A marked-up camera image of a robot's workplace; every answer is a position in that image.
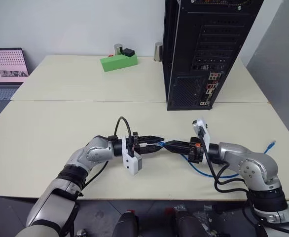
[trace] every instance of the laptop screen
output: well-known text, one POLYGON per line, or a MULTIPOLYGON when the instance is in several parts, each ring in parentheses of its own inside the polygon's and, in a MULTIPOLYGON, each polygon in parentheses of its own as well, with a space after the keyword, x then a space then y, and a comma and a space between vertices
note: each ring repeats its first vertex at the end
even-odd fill
POLYGON ((0 82, 24 82, 28 75, 21 48, 0 48, 0 82))

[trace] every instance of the computer tower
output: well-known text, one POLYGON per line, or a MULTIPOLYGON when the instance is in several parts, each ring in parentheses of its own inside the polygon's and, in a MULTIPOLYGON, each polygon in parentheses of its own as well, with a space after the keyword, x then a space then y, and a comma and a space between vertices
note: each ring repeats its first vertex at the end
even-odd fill
POLYGON ((263 0, 166 0, 168 110, 210 110, 263 0))

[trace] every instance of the green block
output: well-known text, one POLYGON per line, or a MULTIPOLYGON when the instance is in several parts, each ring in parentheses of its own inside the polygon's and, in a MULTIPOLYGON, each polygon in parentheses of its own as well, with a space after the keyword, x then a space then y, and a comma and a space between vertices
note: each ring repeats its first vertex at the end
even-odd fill
POLYGON ((113 57, 102 58, 101 64, 103 66, 104 72, 108 72, 119 68, 126 68, 137 65, 138 59, 136 54, 131 57, 120 54, 113 57))

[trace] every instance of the white table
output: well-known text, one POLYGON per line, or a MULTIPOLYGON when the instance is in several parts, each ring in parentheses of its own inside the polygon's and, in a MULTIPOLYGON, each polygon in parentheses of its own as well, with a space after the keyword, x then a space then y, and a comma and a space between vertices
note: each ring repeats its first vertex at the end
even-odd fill
MULTIPOLYGON (((166 140, 189 140, 195 135, 192 121, 200 117, 208 123, 213 143, 237 143, 263 152, 277 140, 269 155, 278 163, 289 199, 289 132, 268 103, 215 103, 211 111, 166 111, 165 103, 12 101, 0 115, 0 196, 39 197, 76 149, 95 135, 113 134, 119 116, 140 135, 166 140)), ((125 130, 121 125, 119 134, 125 135, 125 130)), ((143 155, 143 170, 135 176, 121 158, 112 160, 84 194, 85 199, 245 199, 240 192, 216 192, 211 178, 167 151, 143 155)))
MULTIPOLYGON (((104 72, 104 56, 48 55, 12 100, 166 102, 162 64, 139 57, 136 66, 104 72)), ((267 103, 240 59, 216 102, 267 103)))

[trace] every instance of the laptop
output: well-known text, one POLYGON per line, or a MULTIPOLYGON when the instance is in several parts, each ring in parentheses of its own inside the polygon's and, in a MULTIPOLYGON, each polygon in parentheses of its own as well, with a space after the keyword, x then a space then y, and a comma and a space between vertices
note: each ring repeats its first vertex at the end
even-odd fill
POLYGON ((0 48, 0 113, 28 75, 21 48, 0 48))

